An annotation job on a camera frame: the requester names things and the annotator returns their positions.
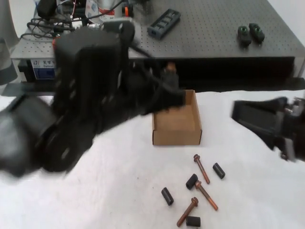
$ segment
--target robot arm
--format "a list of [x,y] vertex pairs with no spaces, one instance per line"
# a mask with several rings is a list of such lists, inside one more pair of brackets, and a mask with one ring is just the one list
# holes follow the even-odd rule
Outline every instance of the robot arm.
[[281,158],[305,161],[305,100],[235,101],[232,118],[254,132],[265,144],[281,151]]
[[0,112],[0,168],[21,177],[44,168],[68,172],[95,135],[137,115],[185,104],[185,92],[129,60],[130,22],[114,30],[82,28],[56,40],[51,106],[23,95]]

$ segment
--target cardboard box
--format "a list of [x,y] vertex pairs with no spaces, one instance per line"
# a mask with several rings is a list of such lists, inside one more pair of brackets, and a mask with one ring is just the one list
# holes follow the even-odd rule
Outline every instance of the cardboard box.
[[152,144],[155,146],[199,145],[200,115],[193,90],[186,90],[186,105],[152,115]]

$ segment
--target blue label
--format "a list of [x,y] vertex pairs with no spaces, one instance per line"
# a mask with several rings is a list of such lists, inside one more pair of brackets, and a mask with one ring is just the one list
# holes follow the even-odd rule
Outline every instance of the blue label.
[[36,79],[53,80],[55,78],[54,68],[34,68]]

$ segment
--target copper bolt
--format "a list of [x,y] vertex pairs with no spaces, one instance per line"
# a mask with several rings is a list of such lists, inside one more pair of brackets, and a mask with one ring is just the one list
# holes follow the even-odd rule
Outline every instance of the copper bolt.
[[200,162],[200,156],[198,154],[194,155],[194,162],[197,162],[197,164],[198,164],[198,166],[199,166],[199,168],[200,168],[200,170],[202,172],[202,175],[203,175],[206,183],[209,184],[210,183],[210,179],[209,179],[207,173],[205,172],[205,170],[204,170],[204,168],[203,168],[203,166],[202,166],[202,164]]
[[183,215],[180,217],[180,219],[177,222],[177,227],[180,227],[183,222],[185,221],[186,217],[191,213],[192,209],[196,206],[198,206],[198,199],[196,197],[192,198],[192,202],[189,205],[189,207],[185,210],[185,212],[183,213]]
[[173,62],[168,62],[167,63],[167,66],[166,66],[166,69],[168,70],[168,71],[170,71],[170,72],[173,72],[173,73],[176,73],[176,65],[175,65],[175,63],[173,63]]
[[214,203],[210,195],[205,191],[205,189],[201,186],[201,181],[197,180],[195,183],[196,189],[199,189],[204,197],[208,200],[208,202],[212,205],[212,207],[215,209],[215,211],[218,210],[218,206]]

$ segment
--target black cylinder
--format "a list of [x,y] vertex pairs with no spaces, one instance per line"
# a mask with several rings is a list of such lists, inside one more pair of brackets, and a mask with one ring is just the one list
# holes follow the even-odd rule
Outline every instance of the black cylinder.
[[200,217],[187,216],[186,225],[191,227],[200,227],[201,225]]
[[161,193],[162,193],[164,199],[166,200],[168,206],[172,205],[173,204],[173,197],[170,194],[170,192],[168,191],[168,189],[165,187],[164,189],[162,189]]
[[192,187],[195,185],[195,183],[196,183],[196,181],[198,180],[198,177],[197,177],[197,175],[196,174],[193,174],[192,176],[191,176],[191,178],[186,182],[186,187],[189,189],[189,190],[191,190],[192,189]]
[[219,166],[218,163],[215,163],[213,165],[213,169],[216,172],[216,174],[219,176],[220,179],[224,178],[225,176],[225,172],[223,171],[223,169]]

